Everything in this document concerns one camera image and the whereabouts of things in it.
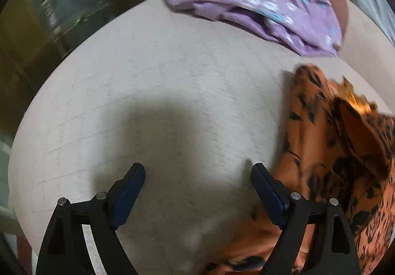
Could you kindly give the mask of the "orange black floral blouse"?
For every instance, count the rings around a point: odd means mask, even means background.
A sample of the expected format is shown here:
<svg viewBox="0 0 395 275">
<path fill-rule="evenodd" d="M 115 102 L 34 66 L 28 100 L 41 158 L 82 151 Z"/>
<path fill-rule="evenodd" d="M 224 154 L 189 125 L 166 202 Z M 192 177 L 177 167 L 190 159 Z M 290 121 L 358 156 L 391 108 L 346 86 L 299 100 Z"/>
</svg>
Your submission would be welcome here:
<svg viewBox="0 0 395 275">
<path fill-rule="evenodd" d="M 350 83 L 301 66 L 291 89 L 282 155 L 269 173 L 308 200 L 336 198 L 354 238 L 360 274 L 376 272 L 394 244 L 393 117 L 355 95 Z M 280 233 L 260 203 L 205 273 L 261 274 Z M 290 274 L 301 274 L 310 241 L 309 230 Z"/>
</svg>

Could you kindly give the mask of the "pink sofa bed mattress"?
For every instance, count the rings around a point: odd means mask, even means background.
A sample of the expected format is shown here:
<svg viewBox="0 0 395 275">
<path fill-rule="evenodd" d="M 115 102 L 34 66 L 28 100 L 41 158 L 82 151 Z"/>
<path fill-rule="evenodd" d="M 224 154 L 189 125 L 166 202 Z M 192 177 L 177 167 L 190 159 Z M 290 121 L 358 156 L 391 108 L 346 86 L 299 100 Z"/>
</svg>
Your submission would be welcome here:
<svg viewBox="0 0 395 275">
<path fill-rule="evenodd" d="M 59 198 L 90 200 L 141 163 L 125 252 L 139 274 L 199 273 L 258 201 L 250 170 L 278 158 L 303 63 L 163 0 L 106 24 L 45 81 L 13 142 L 10 197 L 33 250 Z"/>
</svg>

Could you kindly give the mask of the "wooden glass panel door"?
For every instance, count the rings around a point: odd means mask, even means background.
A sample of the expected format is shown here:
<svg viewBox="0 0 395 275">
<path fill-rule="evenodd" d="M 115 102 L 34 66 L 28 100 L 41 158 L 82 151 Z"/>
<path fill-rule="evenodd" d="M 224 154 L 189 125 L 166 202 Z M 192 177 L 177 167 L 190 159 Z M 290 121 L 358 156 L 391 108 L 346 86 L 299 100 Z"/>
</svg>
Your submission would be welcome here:
<svg viewBox="0 0 395 275">
<path fill-rule="evenodd" d="M 1 141 L 13 141 L 30 102 L 73 50 L 142 1 L 1 0 Z"/>
</svg>

